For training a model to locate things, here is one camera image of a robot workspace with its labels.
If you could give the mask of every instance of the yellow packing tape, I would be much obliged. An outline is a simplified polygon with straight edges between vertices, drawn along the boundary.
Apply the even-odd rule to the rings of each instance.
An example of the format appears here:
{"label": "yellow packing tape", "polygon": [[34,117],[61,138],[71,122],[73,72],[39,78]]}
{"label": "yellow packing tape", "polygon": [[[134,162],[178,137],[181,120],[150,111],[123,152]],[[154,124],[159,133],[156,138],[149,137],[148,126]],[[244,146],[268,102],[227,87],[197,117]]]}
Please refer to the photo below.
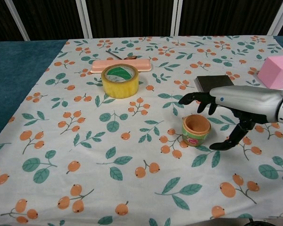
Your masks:
{"label": "yellow packing tape", "polygon": [[127,98],[138,90],[138,71],[131,65],[109,66],[102,72],[101,78],[104,91],[113,98]]}

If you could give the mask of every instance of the dark notebook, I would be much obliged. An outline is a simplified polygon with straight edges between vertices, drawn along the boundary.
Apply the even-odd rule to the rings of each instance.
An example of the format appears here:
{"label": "dark notebook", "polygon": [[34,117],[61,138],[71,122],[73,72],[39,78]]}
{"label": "dark notebook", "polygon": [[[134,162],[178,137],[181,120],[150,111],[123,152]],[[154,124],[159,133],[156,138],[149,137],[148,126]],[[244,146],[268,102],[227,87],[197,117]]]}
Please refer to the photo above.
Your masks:
{"label": "dark notebook", "polygon": [[196,82],[199,84],[200,91],[205,93],[213,88],[234,85],[227,75],[197,76]]}

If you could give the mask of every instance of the pink block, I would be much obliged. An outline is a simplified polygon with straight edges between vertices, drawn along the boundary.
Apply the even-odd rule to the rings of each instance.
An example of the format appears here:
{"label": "pink block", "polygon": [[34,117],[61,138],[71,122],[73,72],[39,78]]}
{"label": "pink block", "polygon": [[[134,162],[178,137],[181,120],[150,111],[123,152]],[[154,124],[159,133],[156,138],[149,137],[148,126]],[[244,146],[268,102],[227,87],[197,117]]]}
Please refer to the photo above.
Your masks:
{"label": "pink block", "polygon": [[268,57],[258,74],[258,78],[268,88],[283,88],[283,56]]}

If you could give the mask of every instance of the robotic arm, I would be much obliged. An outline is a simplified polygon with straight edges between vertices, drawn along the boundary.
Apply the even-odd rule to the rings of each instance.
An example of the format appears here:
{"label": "robotic arm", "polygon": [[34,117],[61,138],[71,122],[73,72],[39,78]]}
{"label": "robotic arm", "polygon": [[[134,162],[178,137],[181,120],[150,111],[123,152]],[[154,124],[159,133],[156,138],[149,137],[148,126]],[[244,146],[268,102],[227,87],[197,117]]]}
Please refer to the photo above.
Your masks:
{"label": "robotic arm", "polygon": [[236,146],[256,123],[283,123],[283,90],[251,86],[224,86],[214,88],[209,93],[188,93],[178,103],[188,105],[194,100],[201,102],[197,113],[203,112],[210,104],[208,114],[212,115],[220,105],[230,109],[240,120],[228,140],[214,143],[209,147],[213,150],[224,151]]}

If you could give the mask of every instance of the table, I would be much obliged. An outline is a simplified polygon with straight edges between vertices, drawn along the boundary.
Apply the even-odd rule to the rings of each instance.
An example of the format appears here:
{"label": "table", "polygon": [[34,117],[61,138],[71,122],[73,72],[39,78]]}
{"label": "table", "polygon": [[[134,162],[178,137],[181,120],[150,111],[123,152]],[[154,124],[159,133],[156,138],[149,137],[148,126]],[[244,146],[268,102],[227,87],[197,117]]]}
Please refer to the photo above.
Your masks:
{"label": "table", "polygon": [[[149,58],[136,95],[105,95],[93,60]],[[257,79],[271,36],[69,40],[0,134],[0,224],[187,225],[210,218],[283,217],[283,125],[256,127],[235,148],[208,148],[238,122],[217,108],[198,147],[181,138],[198,104],[198,75]]]}

